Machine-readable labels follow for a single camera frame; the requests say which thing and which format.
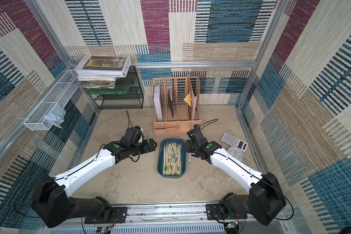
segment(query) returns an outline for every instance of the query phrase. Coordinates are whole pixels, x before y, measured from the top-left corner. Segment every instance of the book stack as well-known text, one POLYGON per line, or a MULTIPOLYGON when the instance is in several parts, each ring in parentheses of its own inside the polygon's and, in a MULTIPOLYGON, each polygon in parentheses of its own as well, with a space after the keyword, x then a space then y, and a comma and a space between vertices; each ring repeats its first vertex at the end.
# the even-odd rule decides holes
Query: book stack
POLYGON ((74 69, 78 80, 73 85, 114 89, 116 80, 126 77, 130 65, 129 56, 85 55, 74 69))

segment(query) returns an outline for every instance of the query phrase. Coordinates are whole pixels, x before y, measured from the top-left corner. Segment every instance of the beige floor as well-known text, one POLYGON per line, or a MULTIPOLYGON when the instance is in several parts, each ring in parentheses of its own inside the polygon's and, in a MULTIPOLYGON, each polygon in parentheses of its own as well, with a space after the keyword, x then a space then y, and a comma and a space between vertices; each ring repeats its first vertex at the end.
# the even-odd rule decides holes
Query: beige floor
MULTIPOLYGON (((164 138, 156 138, 152 130, 154 108, 128 111, 133 126, 140 126, 146 139, 153 138, 160 144, 164 138)), ((203 122, 219 119, 203 130, 208 141, 215 141, 227 148, 228 145, 220 141, 224 132, 246 139, 233 106, 201 106, 200 115, 203 122)), ((94 155, 102 143, 120 140, 127 124, 125 110, 103 110, 82 160, 94 155)), ((157 148, 154 152, 142 155, 136 163, 130 159, 122 160, 81 186, 73 197, 102 196, 111 204, 122 204, 211 201, 221 199, 228 192, 246 194, 243 187, 224 171, 194 157, 190 164, 186 164, 186 172, 181 178, 164 178, 157 172, 158 154, 157 148)), ((242 162, 257 170, 249 148, 242 162)))

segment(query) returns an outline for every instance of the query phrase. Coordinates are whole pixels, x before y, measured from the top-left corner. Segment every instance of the yellow envelope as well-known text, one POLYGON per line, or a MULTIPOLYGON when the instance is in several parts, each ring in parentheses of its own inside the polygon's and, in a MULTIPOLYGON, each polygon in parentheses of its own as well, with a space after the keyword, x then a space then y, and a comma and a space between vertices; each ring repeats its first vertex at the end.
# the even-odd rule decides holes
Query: yellow envelope
POLYGON ((191 91, 189 92, 189 94, 183 99, 185 102, 187 102, 187 104, 192 107, 191 105, 191 91))

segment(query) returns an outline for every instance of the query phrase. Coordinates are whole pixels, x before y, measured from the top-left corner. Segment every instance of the white wire basket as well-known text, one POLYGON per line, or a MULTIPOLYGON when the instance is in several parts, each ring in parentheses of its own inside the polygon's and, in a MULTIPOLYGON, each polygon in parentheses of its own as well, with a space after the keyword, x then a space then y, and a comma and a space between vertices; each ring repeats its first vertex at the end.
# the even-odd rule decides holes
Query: white wire basket
POLYGON ((77 79, 77 73, 73 70, 68 70, 51 89, 51 91, 44 97, 39 105, 30 113, 29 117, 23 123, 28 129, 36 130, 49 130, 52 124, 47 123, 44 116, 52 109, 56 103, 62 108, 70 100, 77 87, 72 83, 77 79))

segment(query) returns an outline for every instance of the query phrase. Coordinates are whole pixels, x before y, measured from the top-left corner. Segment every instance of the clock face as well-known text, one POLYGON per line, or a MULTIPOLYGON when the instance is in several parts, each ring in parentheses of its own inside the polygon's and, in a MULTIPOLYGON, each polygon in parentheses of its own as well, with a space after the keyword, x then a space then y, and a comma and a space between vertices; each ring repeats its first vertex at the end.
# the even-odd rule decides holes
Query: clock face
POLYGON ((235 146, 229 146, 227 152, 233 156, 238 161, 242 161, 243 159, 243 151, 235 146))

